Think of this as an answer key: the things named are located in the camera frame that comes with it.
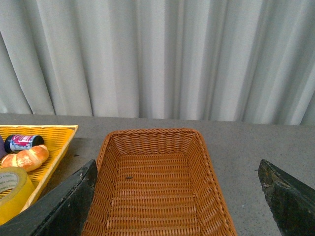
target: croissant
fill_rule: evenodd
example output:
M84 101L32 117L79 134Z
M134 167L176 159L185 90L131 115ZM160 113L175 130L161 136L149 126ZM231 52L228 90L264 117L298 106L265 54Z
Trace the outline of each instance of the croissant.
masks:
M29 150L23 150L15 154L8 154L2 159L2 167L22 167L27 172L37 169L49 156L45 145L33 146Z

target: brown wicker basket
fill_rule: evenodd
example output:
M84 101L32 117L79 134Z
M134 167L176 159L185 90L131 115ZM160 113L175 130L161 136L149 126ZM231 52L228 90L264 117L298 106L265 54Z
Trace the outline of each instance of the brown wicker basket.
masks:
M234 236L202 135L140 129L107 135L84 236Z

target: white curtain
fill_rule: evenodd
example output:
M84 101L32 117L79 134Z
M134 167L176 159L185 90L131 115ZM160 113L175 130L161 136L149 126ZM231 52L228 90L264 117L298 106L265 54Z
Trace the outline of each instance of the white curtain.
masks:
M315 125L314 0L2 0L0 113Z

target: table surface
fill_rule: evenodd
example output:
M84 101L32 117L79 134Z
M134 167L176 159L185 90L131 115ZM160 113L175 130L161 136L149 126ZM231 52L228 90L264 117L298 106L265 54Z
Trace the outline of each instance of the table surface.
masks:
M114 130L187 127L200 131L240 236L280 236L259 182L261 159L315 188L315 127L243 122L0 114L0 124L73 125L79 129L42 195L96 159Z

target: masking tape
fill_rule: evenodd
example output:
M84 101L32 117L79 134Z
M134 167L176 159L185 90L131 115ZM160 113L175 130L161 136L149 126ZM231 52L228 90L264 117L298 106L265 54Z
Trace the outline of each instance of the masking tape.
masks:
M12 189L0 199L0 225L20 213L35 190L27 172L20 167L0 169L0 192Z

